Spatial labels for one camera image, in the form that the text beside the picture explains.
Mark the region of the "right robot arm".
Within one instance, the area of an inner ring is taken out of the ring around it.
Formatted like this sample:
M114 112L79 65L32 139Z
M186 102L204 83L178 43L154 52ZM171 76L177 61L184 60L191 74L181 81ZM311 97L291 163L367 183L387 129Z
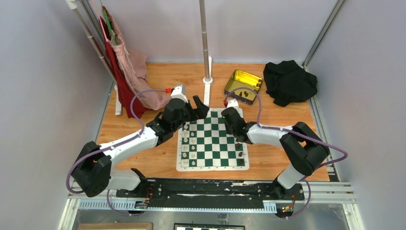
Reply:
M330 150L304 122L294 126L262 126L256 122L245 122L237 109L230 107L221 112L226 132L238 142L267 144L281 147L290 164L273 181L272 190L276 198L286 200L292 195L292 187L305 176L310 176L328 157Z

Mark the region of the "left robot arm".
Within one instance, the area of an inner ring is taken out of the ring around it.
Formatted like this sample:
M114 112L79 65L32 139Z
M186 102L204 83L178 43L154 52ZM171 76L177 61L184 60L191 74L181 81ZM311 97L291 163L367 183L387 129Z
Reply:
M67 176L67 188L73 194L95 197L104 190L125 189L135 198L146 194L147 185L134 170L115 170L125 159L155 148L174 136L186 123L205 119L209 106L195 95L196 108L189 100L172 98L153 120L126 137L102 145L90 141L84 145Z

